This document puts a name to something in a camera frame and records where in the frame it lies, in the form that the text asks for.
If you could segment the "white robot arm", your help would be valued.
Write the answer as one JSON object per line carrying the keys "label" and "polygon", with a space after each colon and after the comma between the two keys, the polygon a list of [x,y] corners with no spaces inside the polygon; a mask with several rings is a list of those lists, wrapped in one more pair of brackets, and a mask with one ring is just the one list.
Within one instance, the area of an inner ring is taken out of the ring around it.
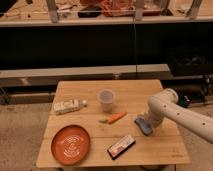
{"label": "white robot arm", "polygon": [[213,118],[179,106],[178,100],[177,92],[171,88],[151,95],[145,122],[156,128],[168,118],[213,144]]}

